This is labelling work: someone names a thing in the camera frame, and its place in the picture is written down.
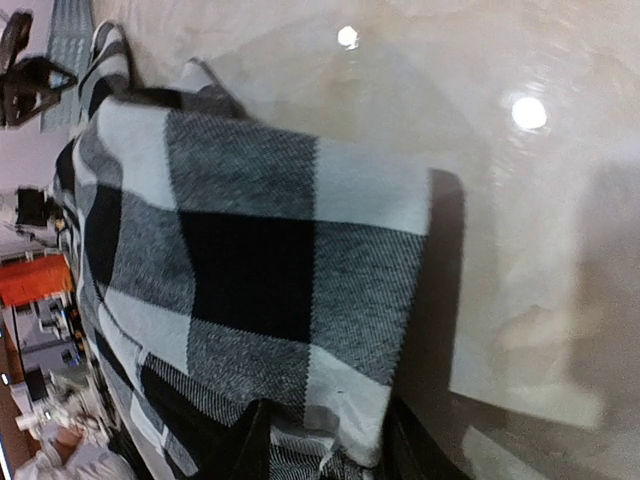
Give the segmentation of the black white checkered shirt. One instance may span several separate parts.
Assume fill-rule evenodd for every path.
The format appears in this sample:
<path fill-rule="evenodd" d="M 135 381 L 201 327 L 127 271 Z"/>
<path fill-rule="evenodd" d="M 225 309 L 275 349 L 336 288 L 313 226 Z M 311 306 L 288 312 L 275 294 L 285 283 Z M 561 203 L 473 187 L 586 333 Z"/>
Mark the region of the black white checkered shirt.
<path fill-rule="evenodd" d="M 200 62 L 134 88 L 101 24 L 52 193 L 132 420 L 193 479 L 255 400 L 268 479 L 378 479 L 430 220 L 425 165 L 246 118 Z"/>

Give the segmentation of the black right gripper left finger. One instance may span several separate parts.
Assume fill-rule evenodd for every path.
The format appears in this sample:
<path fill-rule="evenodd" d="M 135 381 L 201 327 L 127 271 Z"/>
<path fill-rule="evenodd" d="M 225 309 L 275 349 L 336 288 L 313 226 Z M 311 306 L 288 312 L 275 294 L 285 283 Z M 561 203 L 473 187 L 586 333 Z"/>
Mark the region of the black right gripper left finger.
<path fill-rule="evenodd" d="M 252 401 L 192 478 L 268 479 L 270 429 L 270 403 Z"/>

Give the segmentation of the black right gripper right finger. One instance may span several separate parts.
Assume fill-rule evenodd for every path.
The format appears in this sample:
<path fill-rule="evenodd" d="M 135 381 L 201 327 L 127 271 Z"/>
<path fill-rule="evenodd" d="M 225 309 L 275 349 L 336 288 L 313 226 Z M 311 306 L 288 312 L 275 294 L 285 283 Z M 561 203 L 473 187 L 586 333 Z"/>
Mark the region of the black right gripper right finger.
<path fill-rule="evenodd" d="M 467 480 L 438 446 L 409 406 L 398 397 L 384 422 L 384 478 L 396 480 Z"/>

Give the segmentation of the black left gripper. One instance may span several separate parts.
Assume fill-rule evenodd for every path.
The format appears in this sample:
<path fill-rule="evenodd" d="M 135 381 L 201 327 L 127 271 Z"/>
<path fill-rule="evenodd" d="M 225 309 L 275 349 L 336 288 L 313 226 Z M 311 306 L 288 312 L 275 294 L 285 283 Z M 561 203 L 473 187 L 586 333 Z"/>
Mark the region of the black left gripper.
<path fill-rule="evenodd" d="M 1 127 L 19 128 L 55 107 L 77 77 L 46 56 L 18 56 L 30 41 L 33 14 L 1 11 Z"/>

